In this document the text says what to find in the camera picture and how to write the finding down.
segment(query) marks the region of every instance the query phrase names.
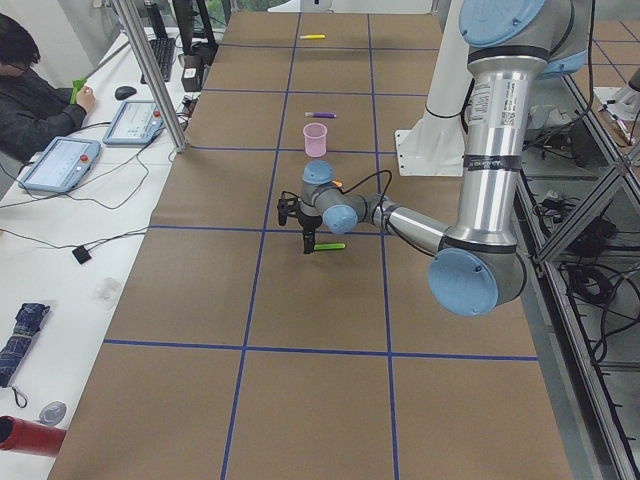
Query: white desk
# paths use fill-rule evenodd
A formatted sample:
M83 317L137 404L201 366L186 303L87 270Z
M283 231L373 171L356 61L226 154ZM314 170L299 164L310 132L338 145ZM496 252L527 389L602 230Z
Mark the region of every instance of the white desk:
M124 42L121 35L107 56ZM176 60L171 82L167 84L176 107L185 95L180 82L181 72ZM131 97L132 100L152 99L149 87L140 84L140 69L130 47L118 53L87 84L94 88L97 102L85 125L111 121L120 103L113 96L118 86L134 86L138 93ZM102 139L105 131L106 127L95 127L72 136ZM124 164L138 150L103 146L100 157L83 182ZM172 152L171 139L163 132L139 157L149 169L144 184L117 210L107 210L92 202L54 198L0 209L0 228L56 245L80 245L145 227L169 174ZM117 205L136 188L144 174L145 169L134 159L73 195ZM0 205L29 198L14 184ZM142 236L111 241L92 251L93 259L80 265L69 248L55 250L0 233L0 348L13 331L15 315L22 303L51 305L42 331L11 380L28 396L28 406L18 408L12 390L0 389L0 415L34 420L42 407L59 400L68 408L59 427L68 428L115 309L115 301L105 305L96 300L95 289L107 277L124 286L141 243ZM0 452L3 480L46 479L53 462L54 459L47 457Z

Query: computer mouse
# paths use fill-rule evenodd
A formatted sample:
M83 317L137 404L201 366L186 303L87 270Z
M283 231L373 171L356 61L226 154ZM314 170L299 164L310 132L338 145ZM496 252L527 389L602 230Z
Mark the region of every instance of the computer mouse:
M114 96L116 97L116 100L124 100L125 98L129 98L131 95L135 95L136 93L138 93L138 91L135 88L128 85L123 85L122 87L116 88Z

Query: purple marker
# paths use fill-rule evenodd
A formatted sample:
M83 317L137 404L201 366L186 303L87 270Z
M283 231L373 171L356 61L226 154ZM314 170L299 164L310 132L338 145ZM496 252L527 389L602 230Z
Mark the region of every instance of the purple marker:
M330 113L330 112L305 112L304 116L312 117L312 118L337 118L338 117L338 115L336 115L335 113Z

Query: black tape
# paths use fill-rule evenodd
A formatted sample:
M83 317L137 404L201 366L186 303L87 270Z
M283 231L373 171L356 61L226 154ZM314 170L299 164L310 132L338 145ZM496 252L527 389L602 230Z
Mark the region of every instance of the black tape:
M91 260L91 254L84 245L80 245L79 247L74 248L71 253L73 253L73 256L76 257L76 260L78 260L78 263L80 265Z
M465 155L464 168L475 170L507 170L519 172L522 158L519 155Z
M503 45L501 47L490 47L476 50L469 55L468 63L473 63L483 58L492 57L536 57L549 61L549 52L544 48L533 47L531 45Z
M442 237L442 242L440 243L440 245L442 248L444 248L445 246L449 246L467 250L469 252L497 253L502 255L515 253L516 248L518 247L517 245L487 245L484 243L473 243L464 240L458 240L456 238L451 238L446 235Z

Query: black hair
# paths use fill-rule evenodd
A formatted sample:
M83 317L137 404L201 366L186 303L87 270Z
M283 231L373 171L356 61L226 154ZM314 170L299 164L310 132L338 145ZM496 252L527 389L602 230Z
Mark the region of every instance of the black hair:
M40 61L33 37L13 18L0 13L0 62L30 67Z

